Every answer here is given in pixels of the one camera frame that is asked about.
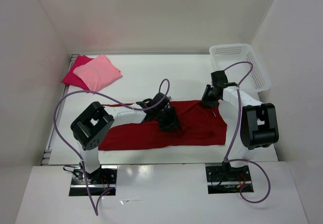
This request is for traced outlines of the magenta t shirt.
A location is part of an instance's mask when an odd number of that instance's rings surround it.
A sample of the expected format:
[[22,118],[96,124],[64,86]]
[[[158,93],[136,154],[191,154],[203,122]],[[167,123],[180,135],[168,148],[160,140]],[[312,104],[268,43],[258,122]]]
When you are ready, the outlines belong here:
[[81,88],[83,90],[88,90],[89,88],[86,86],[86,84],[78,76],[76,76],[73,73],[73,71],[77,67],[85,65],[88,62],[90,62],[91,60],[92,60],[92,58],[88,58],[85,55],[77,56],[75,62],[72,65],[72,67],[70,68],[70,70],[68,71],[68,73],[66,74],[64,79],[62,80],[62,83],[64,83],[67,86],[75,86],[75,87],[79,87],[79,88]]

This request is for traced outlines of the dark red t shirt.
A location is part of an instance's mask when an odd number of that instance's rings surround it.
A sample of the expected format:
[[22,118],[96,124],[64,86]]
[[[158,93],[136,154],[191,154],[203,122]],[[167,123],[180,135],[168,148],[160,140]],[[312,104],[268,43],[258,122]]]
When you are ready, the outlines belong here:
[[109,130],[101,151],[147,150],[169,146],[225,145],[227,124],[219,108],[205,108],[199,100],[172,101],[180,128],[162,131],[157,121],[126,124]]

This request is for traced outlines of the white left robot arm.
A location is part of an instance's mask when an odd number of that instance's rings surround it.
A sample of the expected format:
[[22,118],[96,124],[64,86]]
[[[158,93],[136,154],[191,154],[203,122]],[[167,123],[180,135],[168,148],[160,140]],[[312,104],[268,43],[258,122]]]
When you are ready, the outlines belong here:
[[127,106],[109,106],[107,109],[95,101],[91,103],[71,124],[74,138],[78,141],[82,157],[81,166],[84,169],[83,178],[93,184],[101,176],[101,164],[98,157],[98,147],[102,144],[112,128],[127,124],[143,124],[155,120],[164,132],[182,129],[176,108],[168,103],[161,103],[146,110],[148,102],[139,101]]

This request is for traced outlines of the light pink t shirt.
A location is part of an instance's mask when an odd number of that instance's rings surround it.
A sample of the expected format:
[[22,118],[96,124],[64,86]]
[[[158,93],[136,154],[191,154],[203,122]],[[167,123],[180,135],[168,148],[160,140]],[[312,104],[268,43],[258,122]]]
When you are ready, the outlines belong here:
[[77,67],[73,74],[80,78],[91,91],[100,91],[123,76],[105,55],[99,55]]

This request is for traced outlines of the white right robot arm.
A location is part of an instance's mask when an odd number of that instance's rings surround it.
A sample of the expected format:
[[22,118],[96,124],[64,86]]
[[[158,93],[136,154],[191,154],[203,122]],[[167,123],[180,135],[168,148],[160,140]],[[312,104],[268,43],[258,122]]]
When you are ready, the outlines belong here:
[[254,99],[235,83],[206,86],[202,105],[211,107],[219,100],[230,104],[238,113],[236,129],[224,156],[226,165],[221,169],[226,180],[233,180],[239,174],[238,166],[251,162],[254,151],[278,142],[276,109],[272,103]]

